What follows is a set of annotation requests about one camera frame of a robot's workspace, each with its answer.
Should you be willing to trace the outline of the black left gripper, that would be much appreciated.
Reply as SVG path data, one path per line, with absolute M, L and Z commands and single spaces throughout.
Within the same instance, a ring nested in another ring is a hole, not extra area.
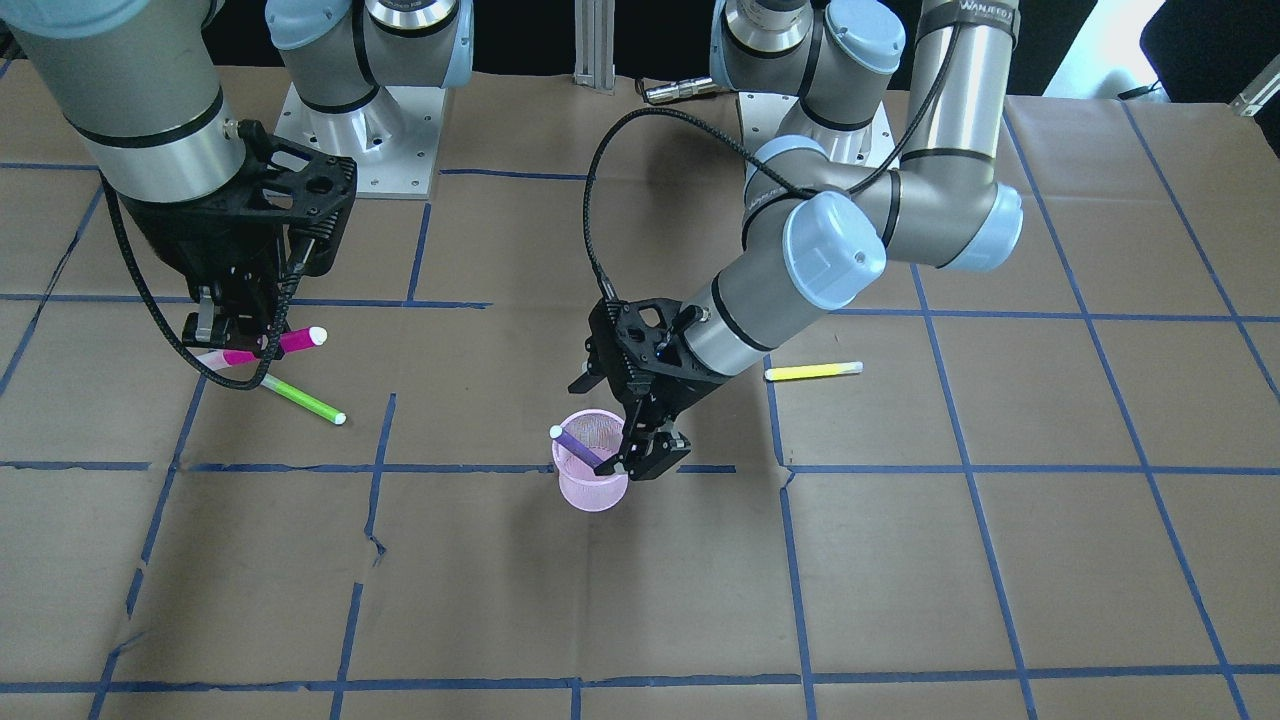
M 595 477 L 626 473 L 652 480 L 682 461 L 692 443 L 672 423 L 723 384 L 696 359 L 686 333 L 709 311 L 672 299 L 600 299 L 588 316 L 586 369 L 568 386 L 585 395 L 607 380 L 623 407 L 617 450 L 591 468 Z

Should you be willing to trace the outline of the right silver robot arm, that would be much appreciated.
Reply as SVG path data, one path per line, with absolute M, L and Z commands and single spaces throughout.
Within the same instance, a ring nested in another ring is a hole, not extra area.
M 116 204 L 184 278 L 175 342 L 260 354 L 326 274 L 356 199 L 425 199 L 471 1 L 270 1 L 276 128 L 233 111 L 204 41 L 218 1 L 5 1 L 3 20 Z

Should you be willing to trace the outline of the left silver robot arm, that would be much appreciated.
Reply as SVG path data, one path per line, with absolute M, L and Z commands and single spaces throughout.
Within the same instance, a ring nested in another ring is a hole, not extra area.
M 795 100 L 756 151 L 672 108 L 618 119 L 593 156 L 644 115 L 686 122 L 749 165 L 741 254 L 685 300 L 622 300 L 593 233 L 602 292 L 589 316 L 584 373 L 607 380 L 625 419 L 598 475 L 650 480 L 691 448 L 681 413 L 823 315 L 846 307 L 890 261 L 988 272 L 1015 249 L 1019 193 L 995 159 L 1016 1 L 925 1 L 914 37 L 878 1 L 719 1 L 710 77 L 728 90 Z

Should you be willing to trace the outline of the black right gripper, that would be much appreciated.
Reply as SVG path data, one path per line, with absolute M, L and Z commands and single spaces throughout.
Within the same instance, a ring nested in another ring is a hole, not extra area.
M 357 163 L 270 135 L 241 120 L 248 155 L 233 177 L 204 199 L 124 208 L 155 254 L 187 282 L 197 309 L 186 318 L 184 346 L 224 346 L 227 319 L 252 320 L 256 359 L 282 359 L 291 331 L 291 273 L 319 277 L 335 260 L 357 195 Z

